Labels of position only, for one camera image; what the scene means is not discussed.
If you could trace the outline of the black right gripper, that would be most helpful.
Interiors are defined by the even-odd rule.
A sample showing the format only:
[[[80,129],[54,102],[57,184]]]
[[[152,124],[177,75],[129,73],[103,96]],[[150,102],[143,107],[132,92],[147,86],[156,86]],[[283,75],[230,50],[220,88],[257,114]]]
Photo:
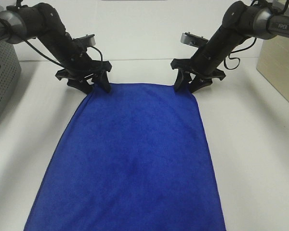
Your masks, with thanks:
[[[225,78],[225,73],[217,67],[226,57],[226,47],[207,39],[198,39],[189,42],[189,45],[198,47],[191,58],[171,61],[171,68],[179,69],[174,83],[175,92],[183,90],[190,81],[192,82],[189,85],[189,91],[194,93],[203,87],[210,86],[212,84],[211,78],[218,78],[219,80]],[[202,76],[204,79],[195,77],[192,80],[190,73]]]

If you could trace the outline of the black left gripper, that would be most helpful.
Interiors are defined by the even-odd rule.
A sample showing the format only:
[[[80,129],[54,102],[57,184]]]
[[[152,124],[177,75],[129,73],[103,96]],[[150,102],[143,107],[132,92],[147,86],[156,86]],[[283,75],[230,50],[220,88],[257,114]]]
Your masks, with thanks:
[[[57,71],[56,77],[61,80],[68,79],[67,85],[80,90],[85,94],[94,91],[94,86],[85,80],[89,76],[92,82],[102,88],[104,92],[111,91],[111,85],[108,81],[107,72],[110,72],[112,65],[109,61],[103,60],[103,55],[95,46],[89,47],[95,49],[100,60],[93,60],[88,54],[88,48],[79,47],[72,38],[65,38],[54,50],[54,56],[62,65],[63,69]]]

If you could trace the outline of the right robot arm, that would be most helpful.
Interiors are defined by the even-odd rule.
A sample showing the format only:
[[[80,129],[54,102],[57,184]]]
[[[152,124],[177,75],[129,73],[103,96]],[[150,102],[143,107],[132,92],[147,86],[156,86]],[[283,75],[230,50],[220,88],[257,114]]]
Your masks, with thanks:
[[[250,6],[242,1],[234,2],[225,12],[221,26],[210,39],[185,32],[181,43],[197,48],[189,59],[173,59],[171,68],[178,74],[174,83],[176,92],[188,88],[191,93],[212,84],[212,79],[225,78],[218,69],[230,54],[244,41],[272,39],[275,36],[289,38],[289,1],[285,4],[254,0]]]

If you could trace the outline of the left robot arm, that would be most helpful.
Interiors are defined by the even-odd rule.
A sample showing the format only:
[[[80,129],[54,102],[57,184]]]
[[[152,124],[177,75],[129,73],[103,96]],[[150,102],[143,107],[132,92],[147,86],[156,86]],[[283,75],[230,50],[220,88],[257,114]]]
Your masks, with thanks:
[[[93,34],[72,38],[54,7],[47,3],[29,7],[18,0],[0,12],[0,42],[25,42],[34,48],[30,39],[38,39],[54,57],[48,60],[62,67],[55,74],[58,80],[67,79],[68,86],[85,94],[91,93],[95,84],[106,93],[111,91],[107,77],[111,63],[87,54],[88,48],[95,48]]]

